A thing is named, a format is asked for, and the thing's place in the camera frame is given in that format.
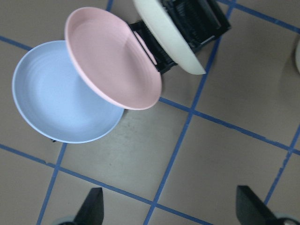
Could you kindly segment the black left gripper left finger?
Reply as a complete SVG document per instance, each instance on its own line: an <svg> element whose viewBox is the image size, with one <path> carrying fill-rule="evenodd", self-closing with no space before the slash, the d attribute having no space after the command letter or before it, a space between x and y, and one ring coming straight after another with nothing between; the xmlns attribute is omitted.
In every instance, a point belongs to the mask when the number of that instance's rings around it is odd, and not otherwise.
<svg viewBox="0 0 300 225"><path fill-rule="evenodd" d="M101 225L104 220L104 199L101 187L92 188L80 207L75 225Z"/></svg>

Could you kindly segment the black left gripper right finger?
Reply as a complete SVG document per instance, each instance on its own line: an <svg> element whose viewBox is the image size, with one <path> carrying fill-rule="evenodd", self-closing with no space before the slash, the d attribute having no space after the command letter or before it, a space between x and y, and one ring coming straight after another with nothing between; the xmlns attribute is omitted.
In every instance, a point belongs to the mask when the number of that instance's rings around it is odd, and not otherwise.
<svg viewBox="0 0 300 225"><path fill-rule="evenodd" d="M241 225L283 224L248 186L237 186L235 209Z"/></svg>

